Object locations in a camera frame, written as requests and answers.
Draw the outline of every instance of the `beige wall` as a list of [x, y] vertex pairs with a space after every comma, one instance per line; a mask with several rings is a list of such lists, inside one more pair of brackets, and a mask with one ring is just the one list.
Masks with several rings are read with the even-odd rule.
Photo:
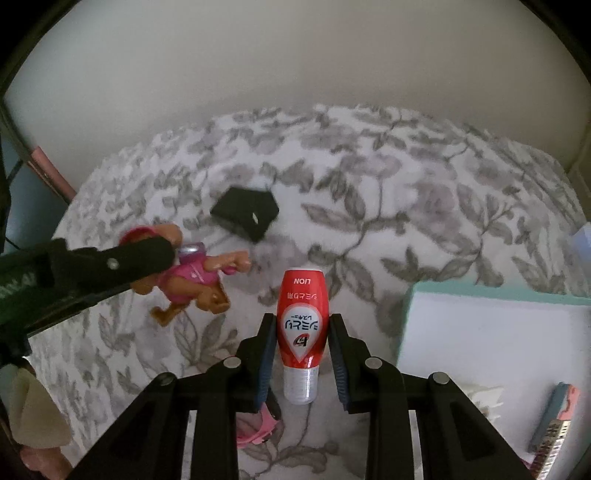
[[100, 159], [257, 106], [375, 102], [574, 158], [591, 89], [518, 0], [83, 0], [7, 94], [77, 187]]

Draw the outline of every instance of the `silver rivet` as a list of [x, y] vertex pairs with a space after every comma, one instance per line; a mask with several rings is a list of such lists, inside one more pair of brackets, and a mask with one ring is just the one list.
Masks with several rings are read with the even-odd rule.
[[435, 383], [445, 385], [447, 382], [449, 382], [449, 376], [443, 372], [435, 372], [433, 374], [433, 380], [435, 380]]
[[223, 366], [226, 368], [237, 368], [242, 363], [237, 356], [229, 356], [223, 361]]
[[369, 358], [365, 359], [365, 366], [367, 368], [371, 368], [372, 370], [377, 370], [382, 366], [382, 361], [375, 356], [370, 356]]
[[172, 373], [164, 372], [163, 374], [157, 376], [156, 380], [160, 382], [160, 385], [165, 386], [171, 384], [175, 378], [176, 377]]
[[107, 260], [107, 267], [111, 270], [117, 270], [119, 268], [119, 262], [117, 262], [116, 258], [110, 258]]

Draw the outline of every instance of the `white fabric with gray flowers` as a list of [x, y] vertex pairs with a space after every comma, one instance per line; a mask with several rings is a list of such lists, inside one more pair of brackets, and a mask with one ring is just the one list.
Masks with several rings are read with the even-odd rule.
[[[268, 189], [279, 204], [256, 245], [209, 218], [231, 185]], [[290, 267], [320, 267], [331, 311], [385, 359], [400, 340], [402, 296], [419, 280], [589, 294], [567, 242], [584, 217], [555, 159], [398, 108], [257, 110], [162, 133], [105, 159], [56, 236], [105, 249], [136, 225], [164, 222], [213, 254], [249, 249], [254, 266], [223, 279], [233, 305], [223, 315], [191, 306], [161, 328], [148, 312], [164, 296], [128, 291], [32, 339], [33, 365], [72, 427], [74, 461], [158, 373], [197, 374], [233, 354], [275, 311]], [[368, 419], [343, 412], [329, 359], [309, 406], [285, 401], [281, 375], [277, 357], [284, 422], [239, 453], [240, 478], [362, 477]]]

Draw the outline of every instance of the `green border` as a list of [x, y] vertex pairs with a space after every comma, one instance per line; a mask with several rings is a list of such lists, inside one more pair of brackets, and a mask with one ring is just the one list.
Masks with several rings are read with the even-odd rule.
[[591, 307], [591, 299], [586, 297], [575, 297], [574, 295], [558, 295], [554, 293], [540, 293], [534, 290], [521, 287], [485, 287], [473, 285], [460, 280], [447, 280], [442, 282], [420, 281], [408, 289], [404, 297], [402, 308], [402, 338], [398, 346], [395, 362], [398, 362], [398, 355], [404, 343], [404, 335], [408, 323], [408, 312], [410, 311], [413, 297], [417, 293], [438, 293], [442, 295], [456, 295], [461, 297], [477, 297], [484, 299], [499, 299], [513, 301], [531, 301], [534, 303], [550, 303], [558, 305], [574, 305]]

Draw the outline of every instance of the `black polygonal object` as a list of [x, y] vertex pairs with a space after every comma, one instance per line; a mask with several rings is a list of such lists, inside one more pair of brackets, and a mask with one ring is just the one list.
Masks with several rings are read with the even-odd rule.
[[210, 213], [226, 230], [256, 243], [277, 218], [279, 207], [269, 191], [230, 187]]

